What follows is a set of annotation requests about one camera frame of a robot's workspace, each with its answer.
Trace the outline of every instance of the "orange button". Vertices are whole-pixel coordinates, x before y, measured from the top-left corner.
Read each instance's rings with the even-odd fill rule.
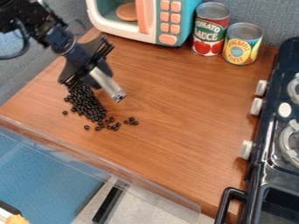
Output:
[[[179,34],[181,32],[181,27],[179,24],[172,24],[170,27],[170,32],[173,34]]]
[[[181,22],[181,15],[180,14],[171,14],[170,21],[173,24],[179,24]]]
[[[161,21],[163,21],[163,22],[168,22],[168,21],[170,21],[170,13],[168,13],[168,12],[161,12],[160,13],[160,19],[161,19]]]
[[[163,44],[173,46],[177,43],[177,37],[168,34],[161,34],[159,36],[159,41]]]
[[[180,12],[182,9],[182,4],[180,2],[172,2],[171,3],[171,10],[173,12]]]
[[[160,8],[163,11],[168,11],[170,9],[170,1],[161,1]]]
[[[170,25],[166,23],[160,24],[160,29],[162,32],[169,32],[170,31]]]

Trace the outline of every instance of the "can lid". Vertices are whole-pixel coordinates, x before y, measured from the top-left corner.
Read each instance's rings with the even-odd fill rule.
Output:
[[[222,3],[202,3],[196,9],[200,18],[225,19],[230,16],[229,9]]]
[[[249,23],[237,23],[232,24],[227,29],[228,35],[231,38],[244,39],[244,40],[255,40],[262,38],[262,31],[260,27],[255,24]]]

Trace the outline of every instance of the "wooden surface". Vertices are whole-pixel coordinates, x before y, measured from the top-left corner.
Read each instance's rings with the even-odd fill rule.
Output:
[[[91,30],[83,42],[98,35]],[[1,107],[0,114],[11,120],[0,124],[34,139],[49,137],[47,144],[56,148],[68,144],[61,150],[79,149],[76,157],[104,170],[130,171],[198,203],[214,217],[223,190],[244,187],[247,163],[238,158],[239,149],[257,123],[248,111],[257,81],[270,75],[277,50],[262,47],[254,64],[235,66],[221,56],[195,55],[188,44],[178,50],[113,36],[109,40],[116,48],[108,62],[128,97],[115,104],[102,90],[96,94],[110,116],[119,121],[134,116],[140,126],[99,133],[83,129],[93,127],[84,117],[63,116],[61,111],[70,109],[63,101],[66,88],[57,83],[63,58]],[[134,175],[122,176],[134,180]]]

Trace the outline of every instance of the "yellow can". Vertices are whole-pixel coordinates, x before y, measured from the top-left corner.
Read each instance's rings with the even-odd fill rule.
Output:
[[[255,24],[233,24],[227,29],[223,57],[234,65],[249,65],[256,61],[261,41],[262,31]]]

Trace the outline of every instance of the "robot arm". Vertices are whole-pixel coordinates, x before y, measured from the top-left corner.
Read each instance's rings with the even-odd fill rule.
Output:
[[[113,50],[106,37],[99,37],[81,45],[68,31],[67,24],[45,3],[30,0],[0,0],[0,32],[20,30],[23,49],[0,58],[9,60],[23,55],[29,49],[29,38],[44,47],[51,47],[58,55],[65,56],[66,67],[59,83],[74,88],[83,81],[93,88],[103,88],[116,102],[125,98],[124,91],[112,80],[112,71],[106,62]]]

